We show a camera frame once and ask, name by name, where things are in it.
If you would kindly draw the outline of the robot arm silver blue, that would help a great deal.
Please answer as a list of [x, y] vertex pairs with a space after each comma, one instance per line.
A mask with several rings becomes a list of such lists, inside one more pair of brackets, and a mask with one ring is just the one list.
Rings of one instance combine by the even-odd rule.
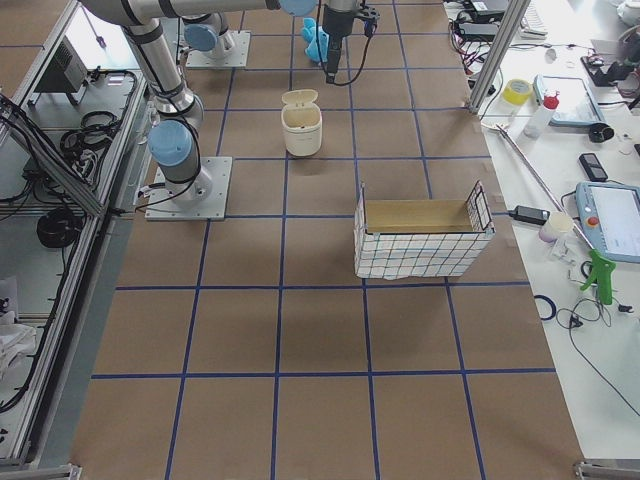
[[283, 10], [304, 16], [316, 10], [328, 35], [327, 53], [320, 56], [320, 63], [329, 84], [336, 82], [343, 40], [352, 34], [354, 23], [362, 21], [365, 36], [372, 38], [380, 18], [364, 1], [84, 1], [82, 5], [121, 28], [151, 88], [160, 120], [151, 128], [148, 146], [168, 194], [158, 203], [178, 207], [199, 203], [209, 193], [212, 180], [199, 151], [202, 102], [178, 67], [164, 37], [162, 18], [193, 21], [218, 37], [227, 26], [228, 12]]
[[229, 22], [224, 13], [183, 17], [184, 40], [191, 50], [203, 52], [214, 59], [228, 56], [234, 48], [229, 36]]

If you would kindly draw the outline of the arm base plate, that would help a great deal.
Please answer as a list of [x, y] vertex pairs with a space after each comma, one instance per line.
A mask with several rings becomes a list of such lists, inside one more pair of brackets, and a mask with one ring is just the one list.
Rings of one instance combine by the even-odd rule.
[[191, 69], [245, 68], [251, 32], [227, 30], [223, 35], [206, 32], [201, 39], [191, 38], [186, 66]]
[[189, 189], [176, 194], [186, 185], [168, 183], [168, 188], [154, 189], [150, 193], [150, 207], [146, 208], [148, 221], [187, 221], [225, 219], [233, 159], [231, 157], [202, 157], [201, 172]]

